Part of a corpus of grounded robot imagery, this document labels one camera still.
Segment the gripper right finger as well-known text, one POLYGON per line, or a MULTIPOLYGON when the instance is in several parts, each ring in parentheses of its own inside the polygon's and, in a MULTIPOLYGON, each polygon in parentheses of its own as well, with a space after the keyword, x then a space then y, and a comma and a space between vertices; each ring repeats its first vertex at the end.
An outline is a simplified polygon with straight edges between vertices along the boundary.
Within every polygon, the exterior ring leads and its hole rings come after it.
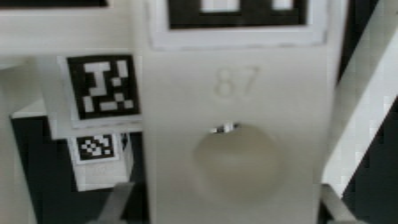
POLYGON ((325 207, 325 224, 364 224, 364 222, 353 216, 339 195, 328 184, 321 185, 319 195, 321 205, 325 207))

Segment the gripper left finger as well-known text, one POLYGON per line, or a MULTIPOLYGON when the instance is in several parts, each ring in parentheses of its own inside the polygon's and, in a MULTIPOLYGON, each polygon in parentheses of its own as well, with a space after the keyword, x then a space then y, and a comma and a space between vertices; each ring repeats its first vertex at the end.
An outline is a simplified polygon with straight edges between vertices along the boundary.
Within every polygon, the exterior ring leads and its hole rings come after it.
POLYGON ((99 216, 86 224, 127 224, 122 219, 122 213, 127 205, 129 195, 134 184, 131 182, 118 183, 106 198, 99 216))

